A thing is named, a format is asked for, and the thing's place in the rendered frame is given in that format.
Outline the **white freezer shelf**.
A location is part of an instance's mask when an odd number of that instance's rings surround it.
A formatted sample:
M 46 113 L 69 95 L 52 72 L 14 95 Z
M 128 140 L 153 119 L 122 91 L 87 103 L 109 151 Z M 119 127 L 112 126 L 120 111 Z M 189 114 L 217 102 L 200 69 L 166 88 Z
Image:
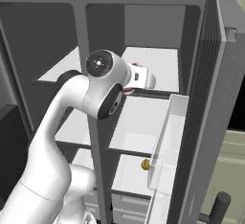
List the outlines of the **white freezer shelf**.
M 73 164 L 93 169 L 94 163 L 91 155 L 91 150 L 86 148 L 80 148 L 77 154 L 75 155 Z
M 74 109 L 55 135 L 57 141 L 91 145 L 87 116 Z
M 60 75 L 70 70 L 77 70 L 79 72 L 81 71 L 78 47 L 72 50 L 62 60 L 60 60 L 52 68 L 50 68 L 46 73 L 44 73 L 38 79 L 38 81 L 55 82 L 59 78 Z

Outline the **grey freezer door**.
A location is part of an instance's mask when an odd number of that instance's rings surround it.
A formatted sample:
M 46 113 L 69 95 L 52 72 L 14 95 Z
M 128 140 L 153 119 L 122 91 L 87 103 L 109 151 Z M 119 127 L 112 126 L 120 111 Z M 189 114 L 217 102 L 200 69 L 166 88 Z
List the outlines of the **grey freezer door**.
M 30 126 L 0 21 L 0 210 L 27 163 Z

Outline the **pale grey fridge drawer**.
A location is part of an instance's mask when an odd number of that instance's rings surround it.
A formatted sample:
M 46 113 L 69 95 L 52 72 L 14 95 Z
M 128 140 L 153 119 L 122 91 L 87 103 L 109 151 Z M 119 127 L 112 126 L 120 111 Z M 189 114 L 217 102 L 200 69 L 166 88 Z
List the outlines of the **pale grey fridge drawer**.
M 148 199 L 112 193 L 114 224 L 145 224 L 149 206 Z M 100 222 L 100 208 L 97 192 L 93 190 L 84 197 L 88 211 Z

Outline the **grey fridge freezer cabinet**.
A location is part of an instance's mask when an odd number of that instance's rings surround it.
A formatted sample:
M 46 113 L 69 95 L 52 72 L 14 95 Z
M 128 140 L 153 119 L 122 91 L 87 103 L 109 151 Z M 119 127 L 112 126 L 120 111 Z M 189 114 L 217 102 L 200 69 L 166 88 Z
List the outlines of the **grey fridge freezer cabinet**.
M 123 55 L 127 47 L 176 49 L 179 91 L 187 95 L 206 0 L 0 0 L 0 21 L 8 44 L 30 131 L 35 131 L 54 92 L 38 81 L 66 54 L 78 47 L 80 65 L 97 49 Z M 167 100 L 173 92 L 139 91 L 131 97 Z M 113 218 L 109 194 L 122 154 L 145 155 L 110 148 L 126 99 L 111 118 L 88 121 L 97 152 L 100 214 Z

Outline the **grey fridge door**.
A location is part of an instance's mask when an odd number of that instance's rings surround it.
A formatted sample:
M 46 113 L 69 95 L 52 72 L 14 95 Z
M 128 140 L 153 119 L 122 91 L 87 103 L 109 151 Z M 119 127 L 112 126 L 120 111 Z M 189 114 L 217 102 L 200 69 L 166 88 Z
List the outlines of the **grey fridge door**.
M 196 224 L 245 76 L 245 12 L 206 0 L 167 224 Z

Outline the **beige cupboard run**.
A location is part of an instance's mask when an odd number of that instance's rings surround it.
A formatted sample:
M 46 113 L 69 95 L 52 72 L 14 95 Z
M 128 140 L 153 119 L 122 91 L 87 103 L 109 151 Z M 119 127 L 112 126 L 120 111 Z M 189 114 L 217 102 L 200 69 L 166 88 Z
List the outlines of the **beige cupboard run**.
M 232 198 L 222 224 L 245 224 L 245 132 L 225 134 L 201 212 L 209 213 L 215 196 L 224 191 Z

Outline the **clear door bin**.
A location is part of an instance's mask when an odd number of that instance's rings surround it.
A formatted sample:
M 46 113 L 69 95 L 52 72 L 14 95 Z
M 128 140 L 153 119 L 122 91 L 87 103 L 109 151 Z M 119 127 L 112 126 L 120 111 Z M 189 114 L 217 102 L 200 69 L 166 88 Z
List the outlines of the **clear door bin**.
M 171 195 L 189 97 L 172 94 L 150 158 L 147 187 Z

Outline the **white fridge shelf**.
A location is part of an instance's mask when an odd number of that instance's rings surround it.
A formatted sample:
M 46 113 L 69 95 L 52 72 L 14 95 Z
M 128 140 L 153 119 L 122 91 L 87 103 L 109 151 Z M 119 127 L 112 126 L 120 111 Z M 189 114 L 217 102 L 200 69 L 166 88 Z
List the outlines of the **white fridge shelf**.
M 148 171 L 141 167 L 144 159 L 144 157 L 122 154 L 112 190 L 151 196 L 152 191 L 147 187 Z
M 109 147 L 151 153 L 167 106 L 168 100 L 127 97 Z
M 128 63 L 140 63 L 148 68 L 156 78 L 156 90 L 179 91 L 178 51 L 176 49 L 127 47 L 122 58 Z

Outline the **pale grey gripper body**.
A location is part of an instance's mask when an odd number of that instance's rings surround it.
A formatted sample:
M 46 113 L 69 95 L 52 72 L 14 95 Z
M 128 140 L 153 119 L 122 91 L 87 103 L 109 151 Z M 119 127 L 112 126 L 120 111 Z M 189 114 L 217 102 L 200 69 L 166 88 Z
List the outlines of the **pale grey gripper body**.
M 149 70 L 146 70 L 145 88 L 146 89 L 154 89 L 155 85 L 156 85 L 155 76 Z

